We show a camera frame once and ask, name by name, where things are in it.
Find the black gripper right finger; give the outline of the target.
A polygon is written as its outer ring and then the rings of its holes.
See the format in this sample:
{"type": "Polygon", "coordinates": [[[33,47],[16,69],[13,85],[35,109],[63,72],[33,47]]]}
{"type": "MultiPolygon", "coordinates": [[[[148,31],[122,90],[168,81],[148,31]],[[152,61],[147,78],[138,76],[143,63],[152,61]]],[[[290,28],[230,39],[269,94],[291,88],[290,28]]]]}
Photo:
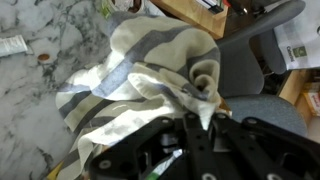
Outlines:
{"type": "Polygon", "coordinates": [[[235,165],[233,180],[320,180],[320,145],[259,118],[216,113],[209,137],[235,165]]]}

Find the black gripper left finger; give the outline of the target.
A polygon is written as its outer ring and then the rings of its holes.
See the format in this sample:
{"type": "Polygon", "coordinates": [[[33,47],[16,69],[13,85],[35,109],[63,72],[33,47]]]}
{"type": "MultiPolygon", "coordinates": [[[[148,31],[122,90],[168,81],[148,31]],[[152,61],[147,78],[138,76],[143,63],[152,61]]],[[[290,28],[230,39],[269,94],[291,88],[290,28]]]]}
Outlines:
{"type": "Polygon", "coordinates": [[[179,149],[181,119],[158,117],[109,147],[89,166],[91,180],[144,180],[179,149]]]}

